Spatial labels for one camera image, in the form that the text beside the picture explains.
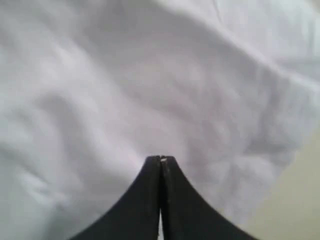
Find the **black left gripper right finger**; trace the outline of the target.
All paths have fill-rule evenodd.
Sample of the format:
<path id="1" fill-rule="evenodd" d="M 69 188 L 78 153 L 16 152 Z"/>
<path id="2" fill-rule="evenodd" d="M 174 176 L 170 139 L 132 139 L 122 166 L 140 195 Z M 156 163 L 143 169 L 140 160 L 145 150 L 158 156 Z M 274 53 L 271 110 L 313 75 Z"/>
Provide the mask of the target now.
<path id="1" fill-rule="evenodd" d="M 188 181 L 173 156 L 162 156 L 160 212 L 165 240 L 251 240 L 214 210 Z"/>

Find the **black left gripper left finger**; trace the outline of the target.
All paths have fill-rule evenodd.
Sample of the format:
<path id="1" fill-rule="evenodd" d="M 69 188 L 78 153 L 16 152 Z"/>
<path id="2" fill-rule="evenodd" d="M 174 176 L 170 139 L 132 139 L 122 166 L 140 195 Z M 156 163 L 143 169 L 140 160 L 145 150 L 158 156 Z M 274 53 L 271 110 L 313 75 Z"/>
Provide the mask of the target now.
<path id="1" fill-rule="evenodd" d="M 146 158 L 123 196 L 71 240 L 156 240 L 160 219 L 160 156 Z"/>

